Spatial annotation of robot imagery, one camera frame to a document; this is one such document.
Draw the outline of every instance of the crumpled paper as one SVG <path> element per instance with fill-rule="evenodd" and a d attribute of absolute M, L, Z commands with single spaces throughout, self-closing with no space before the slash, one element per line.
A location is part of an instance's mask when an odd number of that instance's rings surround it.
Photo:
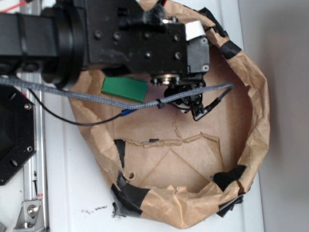
<path fill-rule="evenodd" d="M 155 0 L 139 4 L 145 10 Z M 205 29 L 214 23 L 198 12 L 168 1 L 167 15 L 181 22 L 200 20 Z M 241 51 L 229 60 L 220 48 L 229 40 L 214 29 L 207 30 L 211 67 L 205 75 L 208 86 L 230 81 L 235 88 L 211 113 L 195 122 L 191 113 L 166 105 L 138 110 L 107 124 L 80 127 L 79 130 L 96 157 L 109 186 L 117 185 L 121 172 L 127 181 L 150 191 L 142 202 L 141 218 L 161 221 L 177 228 L 191 227 L 218 212 L 222 205 L 246 193 L 260 168 L 269 145 L 269 98 L 267 80 L 257 65 Z M 73 91 L 127 101 L 101 93 L 104 74 L 82 72 Z M 149 84 L 145 101 L 163 96 L 165 87 Z M 204 94 L 203 103 L 211 103 L 221 92 Z M 78 122 L 108 119 L 121 109 L 108 105 L 70 99 Z M 126 141 L 125 166 L 121 165 L 114 140 Z M 158 139 L 145 143 L 149 139 Z M 224 191 L 211 180 L 218 172 L 236 165 L 246 166 L 238 181 Z"/>

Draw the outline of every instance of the silver bolt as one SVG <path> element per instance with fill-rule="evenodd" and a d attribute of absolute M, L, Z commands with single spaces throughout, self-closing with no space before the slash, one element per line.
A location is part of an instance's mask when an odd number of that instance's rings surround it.
<path fill-rule="evenodd" d="M 120 35 L 120 33 L 118 31 L 116 31 L 114 33 L 113 37 L 114 37 L 115 40 L 120 40 L 121 39 L 121 35 Z"/>
<path fill-rule="evenodd" d="M 150 52 L 146 52 L 145 53 L 145 57 L 149 59 L 151 57 L 151 53 Z"/>
<path fill-rule="evenodd" d="M 35 205 L 30 205 L 30 206 L 28 207 L 28 214 L 29 214 L 30 216 L 35 216 L 35 215 L 38 214 L 38 212 L 39 212 L 39 208 L 38 208 L 37 206 L 35 206 Z"/>
<path fill-rule="evenodd" d="M 203 66 L 203 71 L 208 72 L 209 71 L 209 65 L 205 64 Z"/>
<path fill-rule="evenodd" d="M 175 53 L 175 58 L 176 58 L 176 59 L 180 60 L 181 57 L 182 57 L 182 55 L 181 55 L 180 52 L 176 52 L 176 53 Z"/>
<path fill-rule="evenodd" d="M 206 38 L 202 39 L 202 44 L 207 44 L 207 39 Z"/>
<path fill-rule="evenodd" d="M 174 41 L 178 42 L 180 40 L 179 34 L 174 35 Z"/>
<path fill-rule="evenodd" d="M 22 224 L 22 228 L 29 228 L 29 227 L 32 227 L 32 225 L 30 224 L 30 222 L 24 222 L 23 224 Z"/>
<path fill-rule="evenodd" d="M 31 104 L 26 104 L 25 105 L 25 109 L 26 110 L 31 110 L 32 109 L 32 105 Z"/>
<path fill-rule="evenodd" d="M 101 39 L 102 35 L 103 35 L 103 33 L 100 30 L 96 30 L 95 33 L 94 33 L 94 36 L 97 40 Z"/>
<path fill-rule="evenodd" d="M 150 33 L 149 32 L 145 32 L 144 33 L 144 38 L 145 39 L 149 39 L 150 38 Z"/>

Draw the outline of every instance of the black clamp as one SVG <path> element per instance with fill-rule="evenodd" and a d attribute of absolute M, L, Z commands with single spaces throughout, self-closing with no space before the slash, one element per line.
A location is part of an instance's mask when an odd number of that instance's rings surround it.
<path fill-rule="evenodd" d="M 160 99 L 157 99 L 156 101 L 159 102 L 159 104 L 158 104 L 159 109 L 162 109 L 162 108 L 165 107 L 165 103 L 163 103 Z"/>

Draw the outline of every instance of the gray braided cable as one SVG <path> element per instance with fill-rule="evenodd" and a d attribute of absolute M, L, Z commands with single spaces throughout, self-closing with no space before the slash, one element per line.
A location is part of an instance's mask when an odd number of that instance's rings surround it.
<path fill-rule="evenodd" d="M 19 87 L 24 87 L 24 88 L 30 88 L 30 89 L 33 89 L 33 90 L 57 94 L 57 95 L 68 97 L 68 98 L 76 98 L 76 99 L 84 100 L 84 101 L 98 102 L 98 103 L 112 105 L 112 106 L 115 106 L 115 107 L 128 109 L 128 110 L 138 110 L 138 109 L 142 109 L 142 108 L 148 108 L 148 107 L 153 107 L 153 106 L 159 105 L 158 101 L 149 101 L 149 102 L 146 102 L 146 103 L 125 103 L 125 102 L 111 100 L 111 99 L 108 99 L 108 98 L 99 97 L 99 96 L 95 96 L 95 95 L 91 95 L 91 94 L 65 91 L 65 90 L 61 90 L 61 89 L 57 89 L 57 88 L 53 88 L 53 87 L 49 87 L 49 86 L 45 86 L 45 85 L 41 85 L 41 84 L 37 84 L 37 83 L 22 81 L 22 80 L 16 79 L 16 78 L 3 78 L 3 77 L 1 77 L 0 78 L 0 85 L 19 86 Z M 180 98 L 189 97 L 189 96 L 192 96 L 192 95 L 198 95 L 198 94 L 202 94 L 204 92 L 218 90 L 218 89 L 227 88 L 227 87 L 233 88 L 234 86 L 231 82 L 226 82 L 224 84 L 217 85 L 217 86 L 196 88 L 196 89 L 189 90 L 189 91 L 186 91 L 186 92 L 171 95 L 171 96 L 166 97 L 166 98 L 161 98 L 160 101 L 162 103 L 168 103 L 168 102 L 172 102 L 172 101 L 175 101 L 177 99 L 180 99 Z"/>

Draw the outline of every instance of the green block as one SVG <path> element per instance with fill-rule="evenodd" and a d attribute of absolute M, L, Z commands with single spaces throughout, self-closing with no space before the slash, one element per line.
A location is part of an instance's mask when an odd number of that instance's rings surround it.
<path fill-rule="evenodd" d="M 105 77 L 102 92 L 137 102 L 144 102 L 148 83 L 127 77 Z"/>

